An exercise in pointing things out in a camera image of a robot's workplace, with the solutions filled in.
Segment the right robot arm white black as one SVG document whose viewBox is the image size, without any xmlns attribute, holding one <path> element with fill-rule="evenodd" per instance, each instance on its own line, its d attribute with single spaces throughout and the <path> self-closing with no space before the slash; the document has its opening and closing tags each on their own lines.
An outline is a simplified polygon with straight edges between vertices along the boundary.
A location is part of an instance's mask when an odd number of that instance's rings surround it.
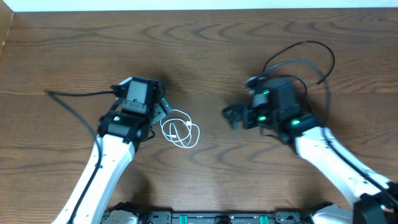
<svg viewBox="0 0 398 224">
<path fill-rule="evenodd" d="M 276 139 L 315 166 L 351 208 L 324 203 L 302 215 L 301 223 L 397 223 L 397 183 L 361 162 L 334 137 L 325 123 L 306 112 L 286 77 L 252 77 L 252 98 L 222 110 L 232 128 L 269 129 Z"/>
</svg>

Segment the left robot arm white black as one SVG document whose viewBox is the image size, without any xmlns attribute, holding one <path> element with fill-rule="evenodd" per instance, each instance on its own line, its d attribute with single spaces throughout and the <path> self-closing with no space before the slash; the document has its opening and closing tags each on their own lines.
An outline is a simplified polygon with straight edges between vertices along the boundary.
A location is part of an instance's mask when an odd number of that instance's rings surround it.
<svg viewBox="0 0 398 224">
<path fill-rule="evenodd" d="M 47 94 L 74 115 L 94 139 L 88 163 L 68 202 L 54 223 L 99 223 L 114 188 L 141 143 L 155 137 L 153 125 L 171 113 L 163 82 L 129 77 L 111 86 L 116 97 L 108 112 L 93 129 L 59 91 Z"/>
</svg>

